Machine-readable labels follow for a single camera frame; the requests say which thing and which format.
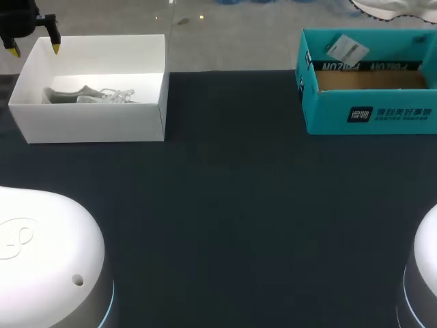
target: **open white box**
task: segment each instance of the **open white box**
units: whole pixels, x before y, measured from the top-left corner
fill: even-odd
[[[18,78],[9,107],[34,143],[163,141],[169,73],[165,37],[65,36],[59,54],[39,38]],[[42,90],[75,92],[84,85],[130,90],[139,104],[42,104]]]

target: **small hole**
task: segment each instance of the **small hole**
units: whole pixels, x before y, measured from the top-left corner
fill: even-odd
[[[81,275],[73,275],[72,279],[76,286],[83,286],[83,278]]]

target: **open cardboard box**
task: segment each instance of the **open cardboard box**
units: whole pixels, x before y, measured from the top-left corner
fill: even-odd
[[[342,35],[369,49],[353,67],[327,54]],[[296,80],[311,134],[437,133],[436,30],[306,29]]]
[[[137,104],[42,104],[42,90],[134,90]],[[9,106],[32,143],[163,141],[169,73],[164,35],[39,38]]]

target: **white label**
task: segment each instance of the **white label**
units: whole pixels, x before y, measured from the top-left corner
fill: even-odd
[[[329,49],[328,55],[346,65],[355,66],[368,52],[369,48],[343,34]]]

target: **dark table surface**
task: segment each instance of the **dark table surface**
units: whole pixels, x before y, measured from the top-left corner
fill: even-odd
[[[397,326],[436,136],[310,136],[292,71],[202,72],[171,75],[166,142],[27,145],[0,81],[0,185],[94,216],[121,327]]]

